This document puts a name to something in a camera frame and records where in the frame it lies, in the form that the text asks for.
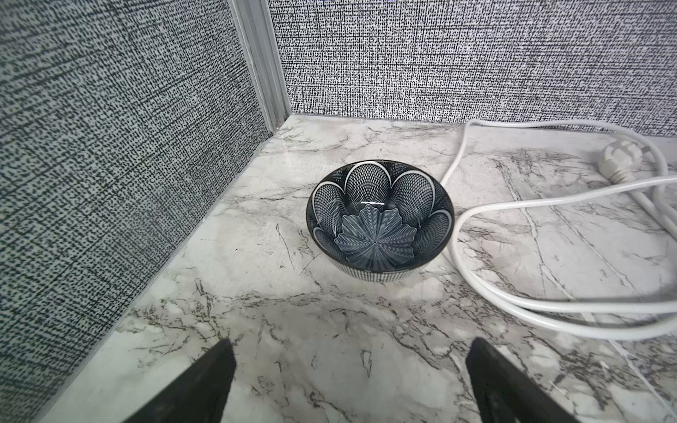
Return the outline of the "black patterned ceramic bowl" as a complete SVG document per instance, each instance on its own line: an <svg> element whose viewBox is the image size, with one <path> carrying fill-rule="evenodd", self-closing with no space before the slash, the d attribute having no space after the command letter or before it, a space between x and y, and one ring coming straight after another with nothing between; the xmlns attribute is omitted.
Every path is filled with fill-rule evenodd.
<svg viewBox="0 0 677 423"><path fill-rule="evenodd" d="M428 173L394 160L335 169L306 206L312 240L344 273L368 282L401 280L441 254L455 211Z"/></svg>

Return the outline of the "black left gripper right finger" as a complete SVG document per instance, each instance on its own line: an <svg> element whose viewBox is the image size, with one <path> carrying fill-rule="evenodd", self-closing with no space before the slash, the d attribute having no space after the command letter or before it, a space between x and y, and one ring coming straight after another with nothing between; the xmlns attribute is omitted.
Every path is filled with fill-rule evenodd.
<svg viewBox="0 0 677 423"><path fill-rule="evenodd" d="M483 422L577 420L484 338L472 342L465 364Z"/></svg>

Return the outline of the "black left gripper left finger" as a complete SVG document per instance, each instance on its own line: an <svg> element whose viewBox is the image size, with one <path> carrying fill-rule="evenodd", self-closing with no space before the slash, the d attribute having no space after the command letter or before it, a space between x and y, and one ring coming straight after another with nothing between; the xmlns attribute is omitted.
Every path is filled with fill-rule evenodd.
<svg viewBox="0 0 677 423"><path fill-rule="evenodd" d="M127 421L220 422L236 366L232 343L224 338Z"/></svg>

